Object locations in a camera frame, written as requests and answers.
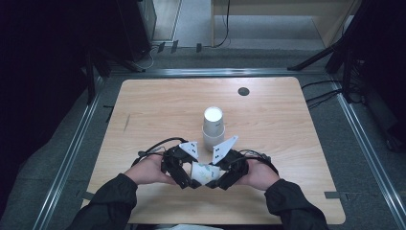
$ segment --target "person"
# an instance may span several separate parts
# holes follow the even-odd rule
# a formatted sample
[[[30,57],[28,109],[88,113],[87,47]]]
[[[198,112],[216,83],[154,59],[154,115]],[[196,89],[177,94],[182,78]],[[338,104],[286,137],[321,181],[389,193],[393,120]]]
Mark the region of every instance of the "person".
[[[138,186],[176,182],[161,172],[162,156],[151,154],[124,173],[101,186],[90,203],[76,214],[70,229],[125,229],[137,204]],[[328,229],[323,212],[307,201],[301,188],[281,179],[258,160],[247,160],[249,172],[235,185],[265,191],[269,213],[281,218],[284,229]]]

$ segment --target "metal rail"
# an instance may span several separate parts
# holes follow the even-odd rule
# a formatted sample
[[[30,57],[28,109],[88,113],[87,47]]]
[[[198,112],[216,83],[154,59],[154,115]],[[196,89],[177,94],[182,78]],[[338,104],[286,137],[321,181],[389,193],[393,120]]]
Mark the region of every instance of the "metal rail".
[[[97,82],[97,87],[102,89],[104,86],[104,80],[99,77]],[[41,211],[36,219],[34,224],[34,230],[43,230],[47,229],[47,226],[51,220],[51,217],[54,213],[56,208],[57,202],[60,198],[62,193],[63,187],[65,186],[66,180],[69,176],[69,173],[72,169],[72,166],[75,162],[76,156],[79,151],[79,147],[81,141],[83,140],[83,136],[86,133],[86,130],[89,126],[89,123],[92,119],[93,113],[95,112],[96,106],[99,101],[100,93],[96,94],[95,99],[92,103],[87,105],[84,114],[80,120],[78,129],[75,132],[75,135],[72,139],[72,142],[66,152],[66,155],[62,161],[62,164],[59,167],[59,171],[56,174],[56,178],[46,195],[45,201],[42,205]]]
[[[334,83],[332,86],[334,89],[341,88],[338,83]],[[348,104],[343,95],[338,95],[338,101],[343,108],[347,119],[349,120],[352,131],[354,132],[355,137],[358,140],[361,150],[364,153],[364,156],[370,166],[373,176],[376,179],[381,193],[388,203],[389,209],[394,216],[397,226],[399,227],[399,229],[406,229],[406,211],[402,199],[400,198],[399,193],[396,191],[392,180],[387,175],[384,167],[382,166],[378,155],[373,149],[373,146],[366,132],[364,131],[364,128],[362,128],[362,125],[358,120],[352,104]]]

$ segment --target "black cable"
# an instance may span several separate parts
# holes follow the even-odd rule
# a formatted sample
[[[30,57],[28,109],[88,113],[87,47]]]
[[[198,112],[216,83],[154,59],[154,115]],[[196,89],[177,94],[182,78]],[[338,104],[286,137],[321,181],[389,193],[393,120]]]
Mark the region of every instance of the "black cable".
[[[317,106],[319,106],[321,103],[324,103],[324,102],[326,102],[326,101],[328,101],[328,100],[330,100],[330,99],[332,99],[334,96],[336,96],[337,94],[340,94],[341,93],[341,90],[333,90],[333,91],[331,91],[331,92],[329,92],[329,93],[333,93],[333,94],[331,94],[328,98],[326,98],[326,99],[323,99],[323,100],[321,100],[321,101],[319,101],[319,102],[317,102],[317,103],[313,103],[313,104],[311,104],[311,105],[309,105],[308,106],[308,109],[312,109],[312,108],[315,108],[315,107],[317,107]]]
[[[330,95],[330,94],[337,95],[337,94],[341,93],[342,91],[343,91],[342,89],[335,89],[335,90],[329,91],[329,92],[327,92],[327,93],[324,93],[324,94],[322,94],[322,95],[320,95],[320,96],[317,96],[317,97],[314,97],[314,98],[311,98],[311,99],[307,99],[306,102],[309,103],[309,102],[311,102],[311,101],[314,101],[314,100],[317,100],[317,99],[321,99],[321,98],[323,98],[323,97],[325,97],[325,96],[328,96],[328,95]]]
[[[305,84],[304,86],[302,86],[302,89],[310,86],[310,85],[314,85],[314,84],[320,84],[320,83],[327,83],[327,82],[338,82],[338,83],[342,83],[342,80],[322,80],[322,81],[317,81],[317,82],[313,82],[313,83],[309,83],[309,84]]]
[[[185,140],[185,139],[183,139],[183,138],[180,138],[180,137],[171,137],[171,138],[168,138],[168,139],[166,139],[166,140],[164,140],[164,141],[162,141],[162,142],[159,142],[159,143],[155,144],[154,146],[152,146],[151,148],[147,149],[146,151],[140,151],[140,152],[139,152],[140,157],[138,157],[137,159],[134,160],[134,162],[132,163],[131,167],[133,167],[134,165],[138,164],[138,162],[140,162],[143,157],[146,157],[146,156],[148,156],[148,155],[150,155],[150,154],[161,155],[161,154],[159,154],[159,153],[155,153],[155,152],[151,152],[151,151],[152,151],[152,150],[155,150],[155,149],[158,148],[159,146],[161,146],[161,145],[163,145],[163,144],[165,144],[166,142],[169,142],[169,141],[180,141],[181,143],[186,143],[186,142],[188,142],[187,140]]]
[[[229,26],[228,26],[229,15],[230,15],[230,0],[228,1],[228,5],[227,5],[227,20],[226,20],[226,29],[227,29],[227,31],[226,31],[226,36],[224,37],[224,40],[221,41],[220,44],[215,45],[213,48],[218,48],[218,47],[220,47],[220,46],[224,43],[224,41],[227,40],[228,32],[229,32]]]

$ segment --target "white cylinder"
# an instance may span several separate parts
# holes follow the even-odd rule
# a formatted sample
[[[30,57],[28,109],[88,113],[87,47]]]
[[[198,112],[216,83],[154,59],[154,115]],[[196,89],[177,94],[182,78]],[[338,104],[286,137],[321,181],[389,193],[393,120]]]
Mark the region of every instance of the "white cylinder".
[[[202,128],[202,132],[203,132],[203,143],[204,143],[204,147],[206,148],[206,150],[212,152],[213,151],[213,147],[221,144],[224,141],[224,133],[226,131],[225,126],[223,126],[223,132],[218,135],[218,136],[209,136],[205,131],[204,131],[204,127]]]
[[[220,168],[218,166],[192,162],[191,179],[195,179],[200,184],[205,185],[212,180],[217,180],[219,177]]]
[[[203,131],[211,137],[224,132],[223,111],[218,107],[208,107],[204,111]]]

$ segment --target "metal frame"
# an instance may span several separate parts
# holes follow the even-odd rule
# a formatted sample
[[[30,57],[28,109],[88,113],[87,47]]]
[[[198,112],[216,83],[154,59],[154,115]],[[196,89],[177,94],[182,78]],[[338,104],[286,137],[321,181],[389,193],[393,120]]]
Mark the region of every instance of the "metal frame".
[[[339,89],[341,86],[338,83],[333,83],[334,89]],[[370,166],[376,183],[381,190],[382,195],[388,203],[389,209],[395,218],[396,224],[399,229],[406,229],[406,210],[399,193],[396,191],[391,178],[387,175],[383,165],[380,163],[379,157],[376,154],[373,146],[368,138],[367,133],[362,128],[362,125],[356,115],[352,104],[347,103],[343,95],[338,95],[338,102],[340,103],[343,111],[349,120],[352,131],[358,140],[362,152]]]

